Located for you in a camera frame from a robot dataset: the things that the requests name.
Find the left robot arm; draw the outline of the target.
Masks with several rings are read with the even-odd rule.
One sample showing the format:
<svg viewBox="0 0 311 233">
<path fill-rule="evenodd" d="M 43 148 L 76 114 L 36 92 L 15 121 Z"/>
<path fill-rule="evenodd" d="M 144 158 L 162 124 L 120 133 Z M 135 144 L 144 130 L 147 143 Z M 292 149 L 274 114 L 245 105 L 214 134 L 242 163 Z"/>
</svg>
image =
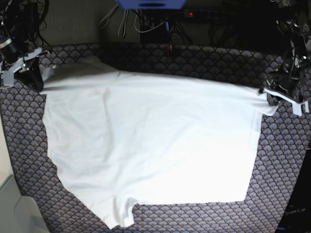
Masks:
<svg viewBox="0 0 311 233">
<path fill-rule="evenodd" d="M 281 65 L 270 72 L 258 94 L 268 93 L 292 105 L 293 114 L 309 112 L 304 98 L 305 72 L 311 67 L 311 2 L 273 0 L 276 27 L 286 41 Z"/>
</svg>

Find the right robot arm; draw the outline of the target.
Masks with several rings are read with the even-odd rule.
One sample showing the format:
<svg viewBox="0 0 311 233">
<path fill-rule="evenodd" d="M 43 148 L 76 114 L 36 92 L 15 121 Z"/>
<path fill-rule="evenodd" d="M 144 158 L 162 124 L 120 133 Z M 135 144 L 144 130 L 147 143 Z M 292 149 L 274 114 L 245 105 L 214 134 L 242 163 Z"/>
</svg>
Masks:
<svg viewBox="0 0 311 233">
<path fill-rule="evenodd" d="M 39 57 L 49 54 L 49 43 L 40 33 L 48 0 L 2 0 L 0 2 L 0 87 L 19 81 L 34 92 L 43 90 Z"/>
</svg>

